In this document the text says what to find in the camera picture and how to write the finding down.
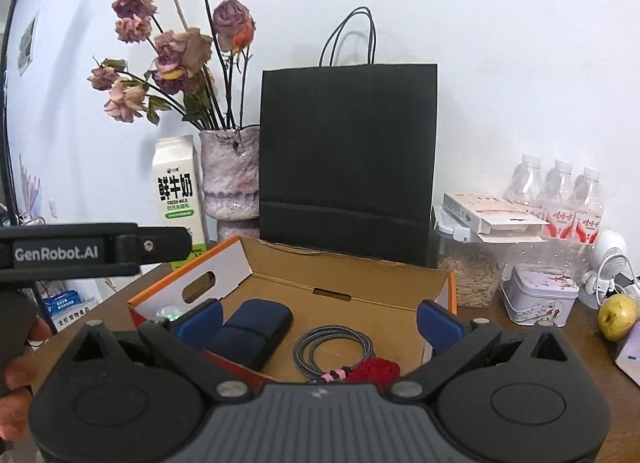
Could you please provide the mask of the person's left hand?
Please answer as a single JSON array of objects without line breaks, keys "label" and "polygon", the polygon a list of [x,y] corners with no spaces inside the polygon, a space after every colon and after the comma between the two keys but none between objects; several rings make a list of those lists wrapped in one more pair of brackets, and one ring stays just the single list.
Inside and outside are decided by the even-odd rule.
[{"label": "person's left hand", "polygon": [[28,434],[28,413],[32,404],[32,392],[39,372],[36,354],[28,346],[20,357],[6,366],[3,381],[10,391],[0,401],[0,428],[3,441],[15,441]]}]

